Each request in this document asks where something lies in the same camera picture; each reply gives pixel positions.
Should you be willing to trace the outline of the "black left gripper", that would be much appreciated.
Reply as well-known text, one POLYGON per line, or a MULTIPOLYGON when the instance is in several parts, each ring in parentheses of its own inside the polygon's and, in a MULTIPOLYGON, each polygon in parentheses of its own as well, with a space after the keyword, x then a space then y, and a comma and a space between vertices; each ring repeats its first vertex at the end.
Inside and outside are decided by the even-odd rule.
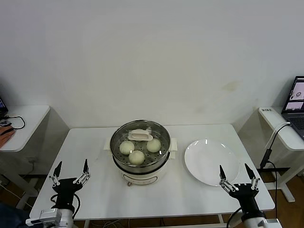
POLYGON ((88 167, 88 161, 85 159, 83 172, 78 178, 67 178, 59 180, 62 161, 54 169, 53 175, 49 178, 53 181, 53 190, 57 193, 55 205, 52 208, 56 209, 75 209, 73 200, 75 193, 82 189, 83 184, 86 184, 91 177, 88 167))

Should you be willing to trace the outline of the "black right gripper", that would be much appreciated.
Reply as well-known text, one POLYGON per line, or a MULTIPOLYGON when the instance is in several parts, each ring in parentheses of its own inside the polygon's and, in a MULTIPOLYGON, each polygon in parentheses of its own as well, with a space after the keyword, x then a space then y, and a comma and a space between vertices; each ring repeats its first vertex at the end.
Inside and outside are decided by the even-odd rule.
POLYGON ((264 213, 260 211, 255 196, 258 194, 258 183, 260 178, 255 176, 254 171, 245 163, 245 168, 250 183, 241 183, 232 185, 226 178, 225 172, 222 166, 219 166, 220 186, 229 191, 229 195, 239 201, 243 216, 263 216, 264 213))

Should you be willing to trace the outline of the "person's hand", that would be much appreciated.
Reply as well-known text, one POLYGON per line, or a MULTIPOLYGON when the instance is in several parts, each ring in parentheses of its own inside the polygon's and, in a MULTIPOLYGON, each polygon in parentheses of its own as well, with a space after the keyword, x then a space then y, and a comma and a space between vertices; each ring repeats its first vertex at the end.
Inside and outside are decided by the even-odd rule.
POLYGON ((15 130, 11 126, 0 128, 0 148, 3 147, 7 141, 15 134, 15 130))

